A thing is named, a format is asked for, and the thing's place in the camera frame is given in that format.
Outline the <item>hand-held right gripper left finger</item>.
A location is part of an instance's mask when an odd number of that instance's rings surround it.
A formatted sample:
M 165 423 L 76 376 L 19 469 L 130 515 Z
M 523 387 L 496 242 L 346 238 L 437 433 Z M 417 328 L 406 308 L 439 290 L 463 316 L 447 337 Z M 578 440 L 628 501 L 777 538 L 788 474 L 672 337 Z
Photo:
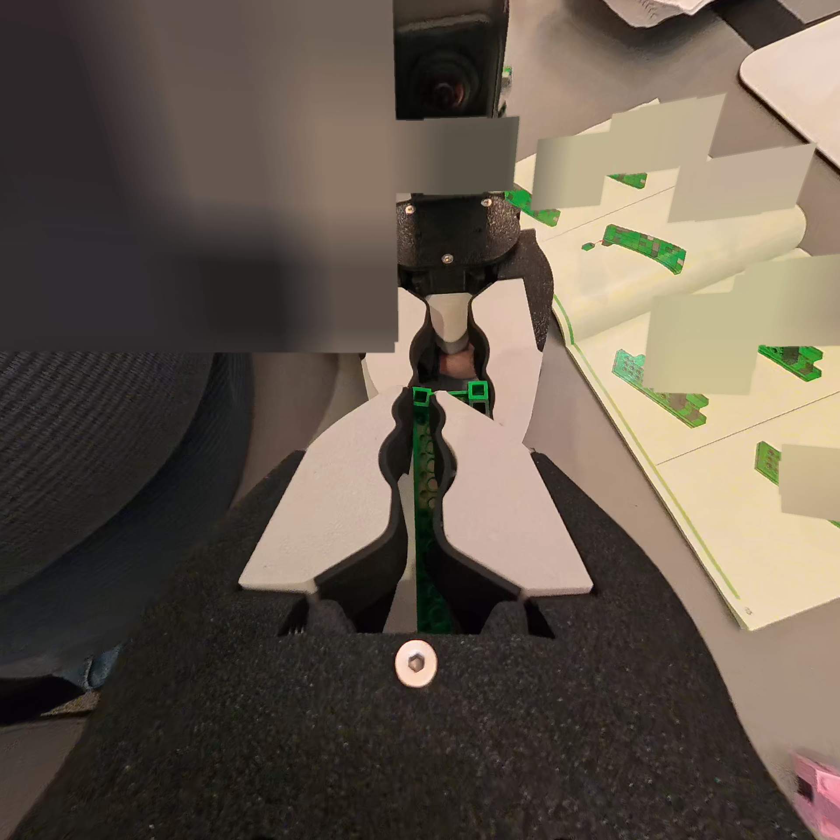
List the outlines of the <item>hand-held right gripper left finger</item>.
M 384 629 L 407 558 L 398 480 L 411 461 L 411 390 L 395 387 L 328 427 L 295 467 L 238 584 L 334 601 Z

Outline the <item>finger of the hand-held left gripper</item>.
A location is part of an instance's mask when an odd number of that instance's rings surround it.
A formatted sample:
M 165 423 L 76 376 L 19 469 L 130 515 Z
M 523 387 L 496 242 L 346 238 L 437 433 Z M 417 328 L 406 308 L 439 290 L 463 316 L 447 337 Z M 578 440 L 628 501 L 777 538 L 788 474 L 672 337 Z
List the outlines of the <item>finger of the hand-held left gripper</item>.
M 492 392 L 491 415 L 519 443 L 532 419 L 543 352 L 534 335 L 522 278 L 497 280 L 469 303 Z
M 398 289 L 394 351 L 367 353 L 361 362 L 368 400 L 418 382 L 417 366 L 434 347 L 433 333 L 427 302 L 407 289 Z

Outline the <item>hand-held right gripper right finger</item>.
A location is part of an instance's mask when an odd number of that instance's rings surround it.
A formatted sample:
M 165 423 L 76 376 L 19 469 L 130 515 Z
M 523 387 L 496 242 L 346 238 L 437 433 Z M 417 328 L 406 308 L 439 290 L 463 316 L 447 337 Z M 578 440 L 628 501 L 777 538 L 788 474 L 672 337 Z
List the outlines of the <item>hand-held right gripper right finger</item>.
M 592 593 L 539 463 L 488 416 L 434 394 L 434 585 L 461 633 L 503 602 Z

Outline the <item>long green brick plate assembly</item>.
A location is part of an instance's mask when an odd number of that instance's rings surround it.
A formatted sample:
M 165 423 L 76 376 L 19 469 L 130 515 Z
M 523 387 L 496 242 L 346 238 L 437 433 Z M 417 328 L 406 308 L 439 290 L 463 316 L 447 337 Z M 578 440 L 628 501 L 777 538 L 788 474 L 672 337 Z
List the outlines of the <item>long green brick plate assembly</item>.
M 444 438 L 444 408 L 441 392 L 414 385 L 413 392 L 413 499 L 415 524 L 416 624 L 426 634 L 480 633 L 473 616 L 458 615 L 441 595 L 427 560 L 439 560 L 443 551 L 436 537 L 443 534 L 440 501 L 456 472 L 456 456 Z

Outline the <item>building instruction booklet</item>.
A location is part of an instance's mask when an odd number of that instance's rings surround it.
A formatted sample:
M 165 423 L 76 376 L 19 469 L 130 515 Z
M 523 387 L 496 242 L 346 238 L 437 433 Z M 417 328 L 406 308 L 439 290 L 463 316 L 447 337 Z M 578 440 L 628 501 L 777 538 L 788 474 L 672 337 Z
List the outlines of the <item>building instruction booklet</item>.
M 741 625 L 838 598 L 838 523 L 781 511 L 782 445 L 838 446 L 838 348 L 761 347 L 750 394 L 643 385 L 653 300 L 732 288 L 749 264 L 802 259 L 798 207 L 669 224 L 676 174 L 611 175 L 601 204 L 531 209 L 535 156 L 508 198 L 548 257 L 553 316 L 579 371 Z

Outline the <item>person's dark grey sweater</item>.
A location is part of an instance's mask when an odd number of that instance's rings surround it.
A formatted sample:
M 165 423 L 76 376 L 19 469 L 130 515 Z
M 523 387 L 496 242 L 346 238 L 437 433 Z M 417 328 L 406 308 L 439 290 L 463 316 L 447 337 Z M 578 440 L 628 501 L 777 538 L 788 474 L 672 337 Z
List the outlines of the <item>person's dark grey sweater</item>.
M 248 441 L 249 353 L 1 353 L 2 595 L 124 508 L 205 409 Z

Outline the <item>person's blue jeans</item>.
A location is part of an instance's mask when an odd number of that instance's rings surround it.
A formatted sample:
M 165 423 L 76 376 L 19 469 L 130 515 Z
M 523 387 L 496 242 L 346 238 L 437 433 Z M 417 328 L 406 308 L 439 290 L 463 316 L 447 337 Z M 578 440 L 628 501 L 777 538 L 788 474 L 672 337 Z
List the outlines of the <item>person's blue jeans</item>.
M 232 501 L 242 459 L 169 464 L 62 559 L 2 598 L 2 679 L 52 676 L 120 644 Z

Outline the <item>crumpled white paper bags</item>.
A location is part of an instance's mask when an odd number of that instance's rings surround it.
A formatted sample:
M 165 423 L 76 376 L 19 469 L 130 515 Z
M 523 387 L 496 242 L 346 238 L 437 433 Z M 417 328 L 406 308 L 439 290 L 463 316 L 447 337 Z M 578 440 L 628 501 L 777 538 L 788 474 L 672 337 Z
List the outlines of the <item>crumpled white paper bags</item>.
M 613 1 L 605 0 L 615 15 L 634 28 L 652 28 L 680 16 L 694 16 L 713 1 Z

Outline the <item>pink toy pig figure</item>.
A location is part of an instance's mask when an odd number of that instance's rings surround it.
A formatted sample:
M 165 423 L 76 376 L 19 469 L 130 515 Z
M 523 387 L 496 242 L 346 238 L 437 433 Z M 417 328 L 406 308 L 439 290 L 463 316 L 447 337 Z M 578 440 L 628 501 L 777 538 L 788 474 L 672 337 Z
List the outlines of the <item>pink toy pig figure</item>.
M 794 808 L 809 830 L 820 837 L 839 838 L 839 769 L 832 763 L 793 752 Z

